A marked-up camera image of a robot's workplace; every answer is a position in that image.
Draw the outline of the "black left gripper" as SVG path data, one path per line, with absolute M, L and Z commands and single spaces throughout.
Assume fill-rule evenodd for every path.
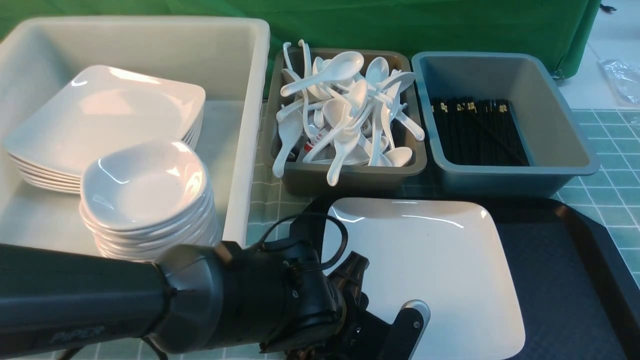
M 392 323 L 369 312 L 363 292 L 370 262 L 354 251 L 346 260 L 342 240 L 327 262 L 320 262 L 309 240 L 276 240 L 260 251 L 281 257 L 292 305 L 284 324 L 260 343 L 261 353 L 285 353 L 288 360 L 409 360 L 431 319 L 422 300 L 406 301 Z

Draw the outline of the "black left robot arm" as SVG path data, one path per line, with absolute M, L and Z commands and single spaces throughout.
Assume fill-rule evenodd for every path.
M 141 338 L 168 354 L 258 344 L 288 360 L 409 360 L 431 319 L 407 301 L 394 321 L 368 312 L 368 259 L 329 275 L 307 240 L 240 248 L 179 244 L 132 262 L 3 244 L 1 358 Z

